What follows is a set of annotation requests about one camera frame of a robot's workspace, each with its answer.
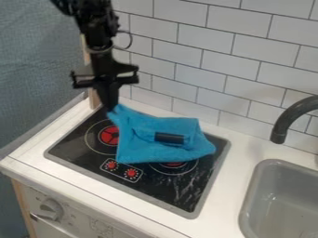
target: folded cloth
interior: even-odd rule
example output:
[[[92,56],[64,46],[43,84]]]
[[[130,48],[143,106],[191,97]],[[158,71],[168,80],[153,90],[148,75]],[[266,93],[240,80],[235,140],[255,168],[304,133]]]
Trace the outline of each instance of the folded cloth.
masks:
[[[195,118],[157,118],[118,104],[108,117],[119,127],[116,161],[123,164],[184,162],[213,154],[216,147]],[[156,135],[179,135],[182,143],[157,141]]]

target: gray faucet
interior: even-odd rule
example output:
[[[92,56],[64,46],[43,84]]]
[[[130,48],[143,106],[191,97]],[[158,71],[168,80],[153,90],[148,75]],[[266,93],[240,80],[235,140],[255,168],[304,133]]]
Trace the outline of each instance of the gray faucet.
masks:
[[[276,144],[283,144],[287,136],[288,128],[299,119],[300,116],[313,110],[318,110],[318,96],[311,96],[300,100],[287,108],[278,118],[272,129],[271,141]]]

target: white cabinet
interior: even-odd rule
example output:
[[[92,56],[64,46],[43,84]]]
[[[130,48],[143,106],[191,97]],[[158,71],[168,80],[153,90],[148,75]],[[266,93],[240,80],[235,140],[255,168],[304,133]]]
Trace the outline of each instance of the white cabinet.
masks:
[[[72,205],[23,186],[37,238],[134,238]]]

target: white countertop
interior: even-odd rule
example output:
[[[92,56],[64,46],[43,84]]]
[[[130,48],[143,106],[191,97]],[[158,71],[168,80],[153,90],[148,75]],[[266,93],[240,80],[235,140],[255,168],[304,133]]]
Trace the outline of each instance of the white countertop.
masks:
[[[179,116],[130,99],[121,99],[121,102],[155,116]],[[314,154],[201,123],[206,133],[228,139],[232,146],[199,217],[186,219],[44,157],[49,146],[91,113],[88,100],[80,102],[2,160],[0,169],[14,179],[47,188],[160,238],[243,238],[238,216],[257,163],[281,159],[318,170]]]

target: sink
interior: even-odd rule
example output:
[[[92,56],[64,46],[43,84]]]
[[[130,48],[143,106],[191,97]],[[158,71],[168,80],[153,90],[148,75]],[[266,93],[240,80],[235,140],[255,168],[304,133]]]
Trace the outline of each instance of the sink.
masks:
[[[246,238],[318,238],[318,172],[281,160],[259,163],[239,225]]]

